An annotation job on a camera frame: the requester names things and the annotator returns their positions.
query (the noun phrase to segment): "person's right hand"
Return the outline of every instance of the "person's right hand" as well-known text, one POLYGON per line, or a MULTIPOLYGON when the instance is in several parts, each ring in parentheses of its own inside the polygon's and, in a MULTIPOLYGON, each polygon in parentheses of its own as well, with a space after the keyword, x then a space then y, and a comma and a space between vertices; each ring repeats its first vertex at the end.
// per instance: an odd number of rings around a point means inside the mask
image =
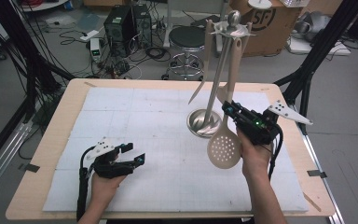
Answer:
POLYGON ((239 128, 237 128, 237 135, 241 141, 243 175, 247 179, 255 175, 266 175, 271 157, 271 145, 254 146, 239 128))

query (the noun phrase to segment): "cardboard box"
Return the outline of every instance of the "cardboard box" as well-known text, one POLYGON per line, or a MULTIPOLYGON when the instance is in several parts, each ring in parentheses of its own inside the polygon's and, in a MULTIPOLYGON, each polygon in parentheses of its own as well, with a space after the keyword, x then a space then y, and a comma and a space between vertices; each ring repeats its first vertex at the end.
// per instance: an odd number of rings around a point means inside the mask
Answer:
POLYGON ((128 5, 131 0, 84 0, 87 7, 112 7, 115 5, 128 5))
POLYGON ((295 27, 302 7, 285 7, 279 0, 271 0, 272 7, 266 10, 254 9, 247 0, 232 0, 230 7, 242 15, 241 24, 251 22, 252 34, 244 57, 278 54, 295 27))

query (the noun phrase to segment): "table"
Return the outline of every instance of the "table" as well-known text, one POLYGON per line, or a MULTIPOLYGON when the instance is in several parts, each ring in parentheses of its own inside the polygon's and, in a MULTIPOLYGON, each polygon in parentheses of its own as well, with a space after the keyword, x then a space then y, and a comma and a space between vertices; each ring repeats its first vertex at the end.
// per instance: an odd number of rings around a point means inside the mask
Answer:
MULTIPOLYGON (((75 218, 74 212, 43 212, 50 183, 57 162, 66 145, 77 115, 83 106, 88 90, 92 87, 139 88, 165 90, 195 90, 199 82, 154 81, 154 80, 100 80, 74 79, 67 87, 31 164, 40 166, 37 173, 26 172, 8 209, 8 219, 66 219, 75 218)), ((205 90, 212 83, 206 82, 205 90)), ((284 102, 280 89, 273 84, 237 83, 236 91, 264 92, 272 104, 284 102)), ((319 176, 309 176, 307 171, 316 170, 307 147, 296 124, 288 119, 279 119, 285 134, 285 144, 298 175, 309 211, 306 213, 285 213, 286 216, 330 217, 335 208, 319 176)), ((245 217, 249 213, 105 213, 104 218, 195 218, 195 217, 245 217)))

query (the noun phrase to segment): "black box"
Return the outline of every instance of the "black box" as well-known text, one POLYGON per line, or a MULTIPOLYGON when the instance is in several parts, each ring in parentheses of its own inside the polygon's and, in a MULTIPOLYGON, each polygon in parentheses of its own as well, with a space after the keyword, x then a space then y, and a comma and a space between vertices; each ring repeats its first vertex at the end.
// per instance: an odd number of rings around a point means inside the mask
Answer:
POLYGON ((132 6, 135 31, 140 48, 152 47, 152 19, 146 5, 132 6))
POLYGON ((130 43, 136 35, 131 7, 114 6, 103 26, 111 54, 123 58, 130 55, 130 43))

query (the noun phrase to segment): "kitchen utensil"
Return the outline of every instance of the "kitchen utensil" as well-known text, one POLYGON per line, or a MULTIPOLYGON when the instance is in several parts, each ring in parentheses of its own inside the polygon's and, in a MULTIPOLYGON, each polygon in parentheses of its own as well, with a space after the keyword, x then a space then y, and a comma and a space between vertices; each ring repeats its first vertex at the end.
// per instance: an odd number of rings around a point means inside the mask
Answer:
MULTIPOLYGON (((251 22, 248 22, 246 24, 246 27, 248 29, 248 31, 252 31, 252 23, 251 22)), ((241 50, 241 54, 243 54, 245 52, 245 49, 246 49, 246 45, 248 44, 248 41, 249 41, 249 35, 246 35, 246 36, 243 36, 241 37, 241 42, 242 42, 242 50, 241 50)), ((219 86, 217 88, 217 99, 220 101, 220 103, 224 103, 225 100, 227 99, 227 84, 228 82, 226 83, 225 86, 219 86)))
POLYGON ((213 31, 212 21, 208 20, 208 22, 206 24, 206 29, 205 29, 203 78, 202 78, 200 85, 197 87, 196 91, 194 91, 193 95, 191 96, 190 100, 188 101, 189 104, 191 103, 191 101, 193 101, 194 98, 196 98, 197 94, 201 90, 203 84, 205 83, 205 80, 208 77, 209 60, 211 58, 211 46, 212 46, 212 37, 213 37, 213 35, 211 34, 212 31, 213 31))
MULTIPOLYGON (((231 47, 230 66, 228 71, 227 101, 231 102, 234 93, 235 82, 238 77, 241 62, 241 39, 234 40, 231 47)), ((236 165, 241 158, 241 142, 238 136, 227 126, 228 115, 223 116, 217 132, 208 143, 208 157, 213 165, 221 169, 229 169, 236 165)))

